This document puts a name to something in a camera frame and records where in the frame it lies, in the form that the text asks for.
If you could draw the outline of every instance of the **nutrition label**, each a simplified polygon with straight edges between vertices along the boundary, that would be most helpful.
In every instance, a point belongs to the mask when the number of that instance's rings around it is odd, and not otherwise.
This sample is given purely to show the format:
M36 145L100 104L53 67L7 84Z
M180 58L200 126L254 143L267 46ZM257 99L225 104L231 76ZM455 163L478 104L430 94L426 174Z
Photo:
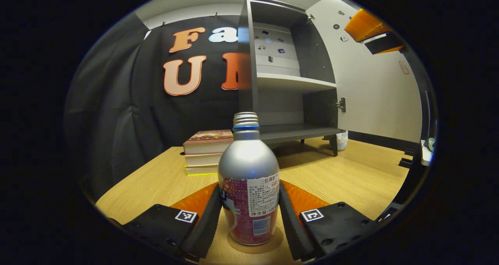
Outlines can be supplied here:
M279 203L279 173L258 179L248 179L248 210L250 217L271 213Z

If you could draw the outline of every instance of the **screw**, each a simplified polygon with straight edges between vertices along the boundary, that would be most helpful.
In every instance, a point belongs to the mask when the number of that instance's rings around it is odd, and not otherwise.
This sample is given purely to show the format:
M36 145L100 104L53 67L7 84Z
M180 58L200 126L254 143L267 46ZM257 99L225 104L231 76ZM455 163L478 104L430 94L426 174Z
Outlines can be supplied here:
M328 244L331 244L333 242L333 239L331 238L327 238L325 240L322 240L322 242L320 242L321 244L324 244L325 246L328 245Z

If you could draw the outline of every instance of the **wooden table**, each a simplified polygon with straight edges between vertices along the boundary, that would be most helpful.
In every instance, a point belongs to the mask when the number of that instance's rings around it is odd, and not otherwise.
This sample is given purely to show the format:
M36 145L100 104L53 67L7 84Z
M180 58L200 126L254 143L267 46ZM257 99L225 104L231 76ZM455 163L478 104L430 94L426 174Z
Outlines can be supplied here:
M156 203L171 206L180 199L217 182L217 175L186 176L182 147L161 153L107 191L96 206L107 217L126 224ZM404 182L408 169L398 166L404 152L373 144L348 140L344 151L332 157L329 142L307 139L274 149L279 161L280 178L319 198L336 203L344 201L370 219L376 219ZM264 254L245 254L227 242L228 224L220 212L217 232L200 264L289 264L292 260L287 241ZM277 226L284 230L280 210Z

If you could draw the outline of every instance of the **stack of books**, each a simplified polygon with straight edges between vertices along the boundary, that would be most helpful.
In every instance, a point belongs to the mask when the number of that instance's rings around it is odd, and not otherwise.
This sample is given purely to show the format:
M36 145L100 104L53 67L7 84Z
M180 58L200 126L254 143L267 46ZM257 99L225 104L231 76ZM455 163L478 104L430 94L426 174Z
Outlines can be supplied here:
M202 131L194 134L184 142L187 175L217 174L220 157L233 140L231 130Z

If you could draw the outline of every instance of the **aluminum bottle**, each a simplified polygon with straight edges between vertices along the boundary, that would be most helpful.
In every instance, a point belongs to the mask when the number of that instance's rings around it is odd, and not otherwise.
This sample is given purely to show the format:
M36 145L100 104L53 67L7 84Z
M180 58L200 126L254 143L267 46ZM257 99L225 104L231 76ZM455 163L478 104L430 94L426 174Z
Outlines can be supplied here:
M276 231L279 201L279 164L260 140L254 112L234 115L234 141L219 162L220 196L236 242L263 244Z

